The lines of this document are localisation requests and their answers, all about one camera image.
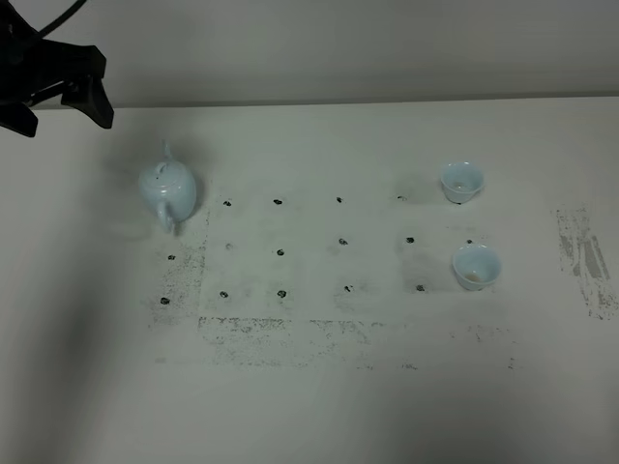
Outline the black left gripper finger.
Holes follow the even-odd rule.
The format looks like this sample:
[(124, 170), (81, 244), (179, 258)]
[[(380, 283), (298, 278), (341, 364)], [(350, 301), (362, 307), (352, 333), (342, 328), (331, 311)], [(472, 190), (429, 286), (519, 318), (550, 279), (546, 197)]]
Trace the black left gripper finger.
[(80, 111), (103, 129), (112, 128), (114, 109), (97, 77), (86, 76), (70, 83), (62, 94), (61, 104)]
[(1, 101), (1, 127), (26, 137), (35, 137), (38, 117), (32, 111), (32, 100)]

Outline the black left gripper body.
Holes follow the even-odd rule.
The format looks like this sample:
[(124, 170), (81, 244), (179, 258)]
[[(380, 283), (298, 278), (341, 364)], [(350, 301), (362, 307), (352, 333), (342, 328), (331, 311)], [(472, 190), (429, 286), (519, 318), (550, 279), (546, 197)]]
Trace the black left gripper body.
[(47, 26), (36, 30), (11, 2), (1, 3), (1, 101), (25, 102), (63, 82), (104, 77), (106, 59), (95, 46), (47, 38), (84, 5), (83, 1), (73, 2)]

